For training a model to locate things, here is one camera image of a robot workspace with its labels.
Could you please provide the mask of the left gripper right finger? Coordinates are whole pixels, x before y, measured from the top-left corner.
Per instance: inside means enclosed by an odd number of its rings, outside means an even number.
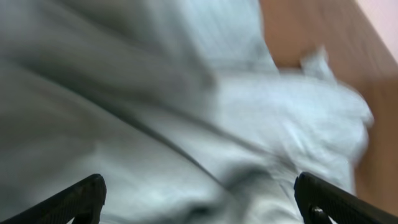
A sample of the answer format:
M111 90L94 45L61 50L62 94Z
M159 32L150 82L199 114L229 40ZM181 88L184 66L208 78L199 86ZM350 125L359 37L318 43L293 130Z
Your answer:
M304 224L397 224L397 217L309 173L294 183L294 197Z

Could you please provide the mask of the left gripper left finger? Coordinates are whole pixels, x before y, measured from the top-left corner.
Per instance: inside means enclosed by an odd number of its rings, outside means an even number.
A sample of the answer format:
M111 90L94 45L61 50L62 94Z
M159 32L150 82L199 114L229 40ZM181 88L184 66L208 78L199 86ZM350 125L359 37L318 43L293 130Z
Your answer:
M105 200L103 176L93 174L1 224L98 224Z

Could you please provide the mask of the light blue t-shirt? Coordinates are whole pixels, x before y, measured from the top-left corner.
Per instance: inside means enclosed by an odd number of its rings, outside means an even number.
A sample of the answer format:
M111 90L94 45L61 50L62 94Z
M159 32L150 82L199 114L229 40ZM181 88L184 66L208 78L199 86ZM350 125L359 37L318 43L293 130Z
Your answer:
M372 123L323 48L276 67L258 1L1 2L2 219L101 174L101 223L301 223Z

